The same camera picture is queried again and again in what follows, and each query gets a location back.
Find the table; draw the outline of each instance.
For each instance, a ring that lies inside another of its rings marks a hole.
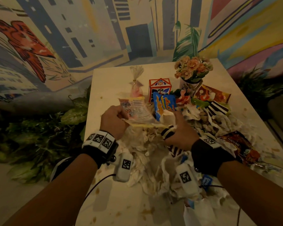
[[[211,61],[214,70],[203,79],[203,83],[231,93],[229,104],[232,107],[233,115],[243,122],[251,120],[252,124],[256,126],[257,133],[263,139],[263,143],[269,149],[279,149],[278,155],[283,158],[283,149],[281,149],[226,69],[218,59],[212,59]],[[169,78],[172,89],[179,87],[179,79],[174,77],[174,63],[147,64],[143,65],[143,68],[144,73],[138,80],[144,84],[142,90],[145,96],[148,94],[149,79]],[[132,79],[129,66],[94,70],[85,139],[99,129],[100,116],[107,108],[111,105],[119,105],[118,98],[129,97],[131,89],[129,83]],[[96,181],[98,182],[106,175],[112,174],[113,168],[112,165],[108,168],[102,166],[96,175]],[[283,180],[276,179],[275,182],[283,187]],[[104,180],[98,187],[99,193],[96,194],[93,191],[83,204],[76,225],[89,225],[90,223],[92,225],[113,226],[184,225],[182,203],[170,206],[162,197],[155,199],[145,195],[139,184],[129,188],[126,183],[114,182],[110,178]],[[217,218],[215,225],[236,225],[237,210],[231,210],[223,206],[215,213]],[[251,226],[255,224],[241,211],[239,225]]]

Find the painted red bird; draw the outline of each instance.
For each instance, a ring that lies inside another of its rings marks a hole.
[[[24,61],[30,64],[38,78],[44,83],[46,76],[36,55],[55,58],[53,54],[22,21],[11,21],[11,25],[9,25],[0,20],[0,32],[8,38],[10,45],[14,47]]]

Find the white sensor device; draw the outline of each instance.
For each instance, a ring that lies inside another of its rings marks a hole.
[[[130,172],[133,164],[133,156],[128,152],[122,152],[116,157],[114,162],[108,162],[115,165],[113,176],[114,181],[128,182],[130,178]]]
[[[176,167],[176,172],[181,182],[183,190],[188,195],[195,195],[199,193],[199,185],[195,177],[193,176],[190,167],[186,163],[182,163]]]

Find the white vase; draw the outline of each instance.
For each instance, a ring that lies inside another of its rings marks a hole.
[[[203,80],[201,79],[200,82],[192,84],[187,83],[184,79],[180,78],[179,88],[186,90],[191,97],[197,92],[199,87],[202,85]]]

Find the peach flowers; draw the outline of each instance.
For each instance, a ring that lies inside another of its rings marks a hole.
[[[183,78],[186,82],[197,83],[209,71],[213,70],[213,65],[209,59],[185,56],[178,60],[174,66],[176,78]]]

